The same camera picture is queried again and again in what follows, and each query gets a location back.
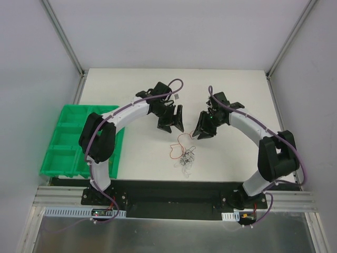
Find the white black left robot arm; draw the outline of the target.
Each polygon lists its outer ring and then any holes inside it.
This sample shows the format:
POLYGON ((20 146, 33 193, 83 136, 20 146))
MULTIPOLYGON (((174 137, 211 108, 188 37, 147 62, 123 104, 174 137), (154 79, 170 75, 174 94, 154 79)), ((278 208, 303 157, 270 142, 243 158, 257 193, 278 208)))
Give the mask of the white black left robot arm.
POLYGON ((183 85, 181 79, 174 79, 168 85, 158 82, 154 88, 136 93, 125 106, 104 114, 92 112, 88 115, 78 143, 89 166, 90 184, 95 188, 93 199, 99 205, 106 205, 111 200, 111 192, 107 189, 111 184, 108 160, 114 152, 120 130, 152 113, 158 117, 158 129, 171 133, 171 127, 176 127, 184 132, 183 107, 170 99, 183 85))

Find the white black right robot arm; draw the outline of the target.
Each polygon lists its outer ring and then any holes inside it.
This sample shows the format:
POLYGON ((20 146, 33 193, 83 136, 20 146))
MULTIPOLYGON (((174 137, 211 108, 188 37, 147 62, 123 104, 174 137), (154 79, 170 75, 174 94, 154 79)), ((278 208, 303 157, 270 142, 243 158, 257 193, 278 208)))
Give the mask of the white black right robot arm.
POLYGON ((255 203, 256 195, 300 167, 290 131, 271 131, 251 116, 244 105, 230 103, 223 92, 210 95, 206 104, 207 110, 200 113, 193 137, 199 140, 212 138, 218 127, 227 124, 241 131, 258 147, 257 171, 238 190, 237 202, 241 207, 249 208, 255 203))

